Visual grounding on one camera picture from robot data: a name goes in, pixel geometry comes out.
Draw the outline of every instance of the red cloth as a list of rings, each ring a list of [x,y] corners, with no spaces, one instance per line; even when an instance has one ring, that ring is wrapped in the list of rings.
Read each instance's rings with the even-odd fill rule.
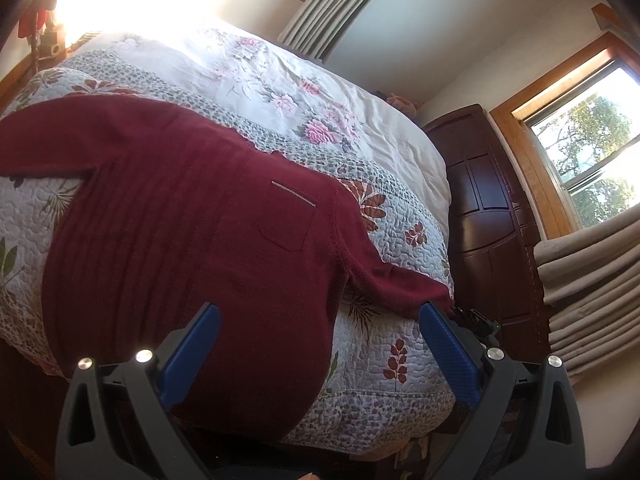
[[[57,4],[58,0],[33,0],[18,22],[18,38],[28,38],[40,30],[47,19],[47,10],[54,10]]]
[[[402,316],[447,288],[382,262],[334,178],[176,105],[67,97],[0,122],[0,174],[87,181],[47,257],[47,338],[66,373],[130,358],[204,301],[222,332],[179,410],[265,440],[301,420],[327,373],[347,282]]]
[[[18,22],[18,38],[28,38],[36,30],[40,30],[47,20],[47,9],[39,7],[27,10]]]

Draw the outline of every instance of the gray curtain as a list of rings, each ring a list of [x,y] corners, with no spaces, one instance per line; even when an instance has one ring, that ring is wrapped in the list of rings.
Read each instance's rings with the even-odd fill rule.
[[[367,0],[306,0],[278,41],[296,52],[325,59]]]
[[[551,351],[575,383],[624,352],[640,352],[640,204],[536,245]]]

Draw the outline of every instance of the bed frame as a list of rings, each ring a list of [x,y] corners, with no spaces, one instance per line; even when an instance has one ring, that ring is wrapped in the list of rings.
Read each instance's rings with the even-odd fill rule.
[[[533,247],[540,241],[527,196],[480,105],[424,127],[447,165],[451,188],[449,261],[456,304],[502,325],[514,359],[549,354],[548,320]]]

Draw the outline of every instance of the window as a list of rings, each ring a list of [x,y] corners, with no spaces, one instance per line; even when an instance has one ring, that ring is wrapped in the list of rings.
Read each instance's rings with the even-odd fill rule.
[[[525,121],[583,227],[640,202],[640,86],[611,61]]]
[[[605,32],[491,111],[546,238],[640,202],[638,103],[640,54]]]

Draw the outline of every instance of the silver bolt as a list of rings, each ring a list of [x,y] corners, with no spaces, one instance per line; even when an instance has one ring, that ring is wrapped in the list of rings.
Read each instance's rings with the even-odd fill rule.
[[[559,368],[562,366],[562,359],[557,355],[550,355],[546,360],[550,365],[552,365],[553,368]]]
[[[94,365],[94,360],[90,357],[83,357],[78,361],[78,368],[81,370],[88,370]]]
[[[154,356],[154,353],[151,350],[143,349],[136,354],[136,361],[139,363],[146,363],[151,361],[151,358]]]
[[[486,355],[489,359],[493,359],[494,361],[500,361],[504,359],[504,352],[499,348],[489,348],[486,351]]]

